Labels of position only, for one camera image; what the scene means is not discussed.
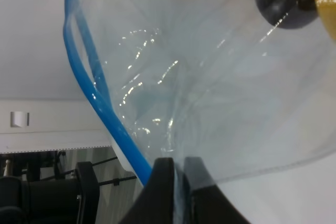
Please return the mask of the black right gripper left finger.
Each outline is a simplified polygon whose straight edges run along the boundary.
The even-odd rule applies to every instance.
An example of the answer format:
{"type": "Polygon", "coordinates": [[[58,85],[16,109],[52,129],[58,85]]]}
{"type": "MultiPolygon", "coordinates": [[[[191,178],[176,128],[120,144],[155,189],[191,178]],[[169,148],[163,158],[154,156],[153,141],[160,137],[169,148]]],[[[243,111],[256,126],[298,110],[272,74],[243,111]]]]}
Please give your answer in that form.
{"type": "Polygon", "coordinates": [[[158,158],[137,200],[121,223],[172,223],[174,196],[174,162],[158,158]]]}

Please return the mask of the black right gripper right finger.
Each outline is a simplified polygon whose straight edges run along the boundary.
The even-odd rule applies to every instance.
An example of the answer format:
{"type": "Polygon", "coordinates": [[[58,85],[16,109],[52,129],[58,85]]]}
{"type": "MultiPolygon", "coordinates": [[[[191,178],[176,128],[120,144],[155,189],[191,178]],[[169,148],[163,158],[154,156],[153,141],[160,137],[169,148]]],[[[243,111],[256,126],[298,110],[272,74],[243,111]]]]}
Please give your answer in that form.
{"type": "Polygon", "coordinates": [[[249,223],[219,189],[200,157],[184,160],[186,223],[249,223]]]}

